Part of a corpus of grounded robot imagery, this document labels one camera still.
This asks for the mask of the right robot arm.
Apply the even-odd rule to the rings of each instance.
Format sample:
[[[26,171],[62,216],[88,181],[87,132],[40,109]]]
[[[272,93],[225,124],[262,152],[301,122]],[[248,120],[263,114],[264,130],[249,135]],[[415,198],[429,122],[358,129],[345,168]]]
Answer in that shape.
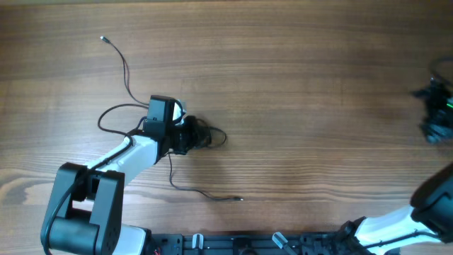
[[[431,144],[452,139],[452,81],[437,71],[440,64],[451,61],[451,57],[431,61],[430,85],[413,92],[425,104],[426,116],[420,129]],[[423,242],[452,242],[451,164],[419,186],[408,206],[346,223],[333,238],[329,252],[395,254],[401,247]]]

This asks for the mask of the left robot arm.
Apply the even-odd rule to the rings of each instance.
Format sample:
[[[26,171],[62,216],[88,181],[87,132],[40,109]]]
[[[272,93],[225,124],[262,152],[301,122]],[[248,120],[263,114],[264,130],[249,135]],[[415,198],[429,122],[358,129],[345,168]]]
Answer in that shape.
[[[209,145],[212,135],[174,98],[152,96],[147,110],[103,157],[59,167],[40,234],[46,254],[150,253],[150,230],[122,223],[125,186],[169,152],[187,154]]]

